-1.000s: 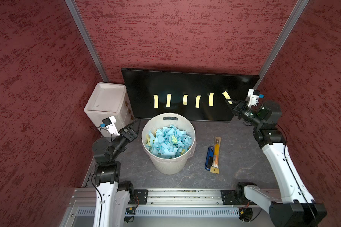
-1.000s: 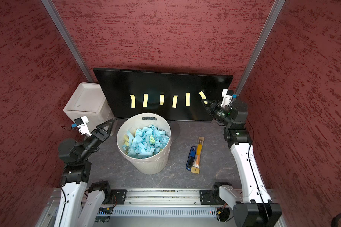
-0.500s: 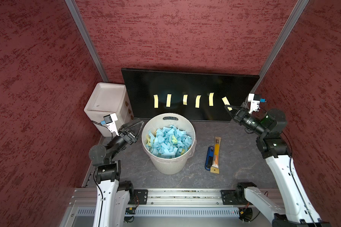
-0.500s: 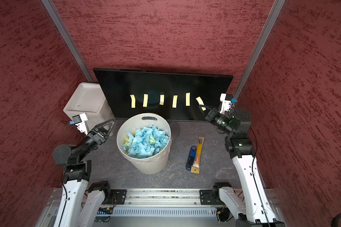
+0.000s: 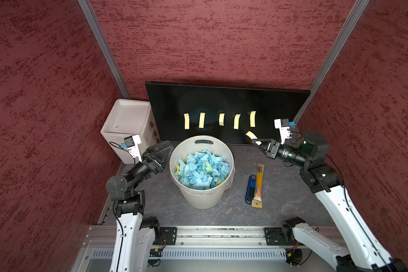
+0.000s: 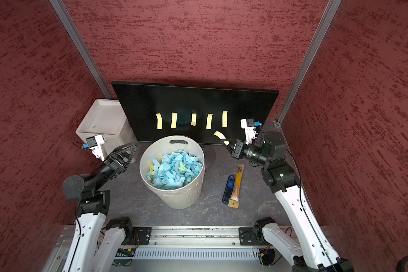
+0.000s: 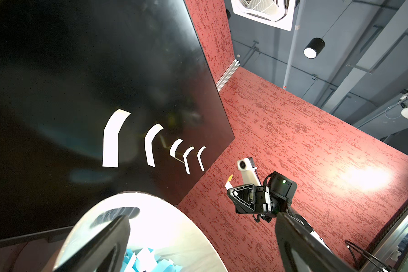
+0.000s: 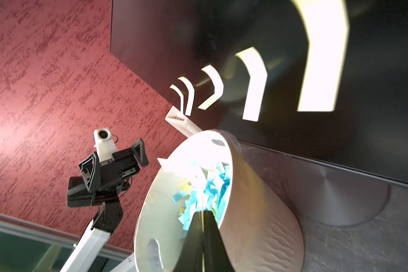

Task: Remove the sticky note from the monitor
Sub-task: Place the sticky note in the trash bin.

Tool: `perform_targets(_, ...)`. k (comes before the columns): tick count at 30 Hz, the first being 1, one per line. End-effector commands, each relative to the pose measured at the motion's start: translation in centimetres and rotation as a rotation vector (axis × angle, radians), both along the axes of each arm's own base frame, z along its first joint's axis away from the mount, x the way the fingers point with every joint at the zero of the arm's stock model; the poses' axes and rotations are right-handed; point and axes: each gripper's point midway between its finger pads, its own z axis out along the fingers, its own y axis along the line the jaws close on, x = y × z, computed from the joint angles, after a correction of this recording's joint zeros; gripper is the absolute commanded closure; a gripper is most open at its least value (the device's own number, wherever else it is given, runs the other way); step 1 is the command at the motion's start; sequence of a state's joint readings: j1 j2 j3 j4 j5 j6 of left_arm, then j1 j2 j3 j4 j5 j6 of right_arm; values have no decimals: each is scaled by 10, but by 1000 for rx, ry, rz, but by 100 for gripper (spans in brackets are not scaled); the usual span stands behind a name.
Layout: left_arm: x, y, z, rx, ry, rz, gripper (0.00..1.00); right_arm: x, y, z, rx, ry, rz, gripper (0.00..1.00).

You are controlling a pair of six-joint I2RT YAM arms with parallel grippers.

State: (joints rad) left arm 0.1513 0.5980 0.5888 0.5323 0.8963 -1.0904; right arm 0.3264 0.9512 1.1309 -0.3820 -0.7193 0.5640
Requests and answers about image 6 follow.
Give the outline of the yellow sticky note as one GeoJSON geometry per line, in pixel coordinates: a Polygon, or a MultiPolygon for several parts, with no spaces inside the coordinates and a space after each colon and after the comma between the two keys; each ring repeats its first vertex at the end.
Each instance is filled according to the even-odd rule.
{"type": "Polygon", "coordinates": [[[212,120],[213,120],[213,114],[208,114],[207,119],[206,119],[206,129],[211,130],[212,127],[212,120]]]}
{"type": "Polygon", "coordinates": [[[175,129],[177,126],[177,113],[172,112],[172,117],[171,117],[171,128],[175,129]]]}
{"type": "Polygon", "coordinates": [[[163,118],[160,113],[156,114],[156,119],[157,119],[157,130],[162,130],[163,128],[163,118]]]}
{"type": "Polygon", "coordinates": [[[225,144],[225,145],[229,145],[229,144],[230,144],[230,142],[226,140],[226,137],[224,136],[223,133],[221,133],[221,132],[219,132],[219,131],[216,131],[216,132],[214,133],[214,135],[215,135],[216,137],[218,137],[218,138],[222,141],[223,144],[225,144]]]}
{"type": "Polygon", "coordinates": [[[192,113],[192,117],[191,117],[191,126],[196,126],[196,122],[197,122],[197,114],[196,113],[192,113]]]}
{"type": "Polygon", "coordinates": [[[228,126],[228,112],[223,111],[222,112],[222,127],[226,128],[228,126]]]}

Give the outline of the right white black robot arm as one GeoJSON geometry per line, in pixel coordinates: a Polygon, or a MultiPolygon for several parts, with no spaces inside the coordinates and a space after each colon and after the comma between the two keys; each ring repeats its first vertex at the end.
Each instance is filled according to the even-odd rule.
{"type": "Polygon", "coordinates": [[[262,167],[265,184],[284,208],[298,238],[293,240],[272,218],[264,218],[254,226],[259,241],[272,245],[295,272],[353,271],[350,261],[339,256],[317,223],[301,180],[286,161],[288,149],[281,133],[265,133],[259,146],[240,139],[220,137],[220,141],[233,158],[262,167]]]}

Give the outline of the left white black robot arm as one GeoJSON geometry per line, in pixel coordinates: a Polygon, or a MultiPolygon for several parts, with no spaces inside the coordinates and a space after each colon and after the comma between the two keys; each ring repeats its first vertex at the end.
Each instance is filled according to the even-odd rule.
{"type": "Polygon", "coordinates": [[[91,173],[73,175],[63,182],[67,200],[77,202],[74,236],[63,271],[108,272],[121,246],[140,245],[129,217],[105,221],[111,196],[101,189],[127,170],[138,147],[138,142],[119,146],[91,173]]]}

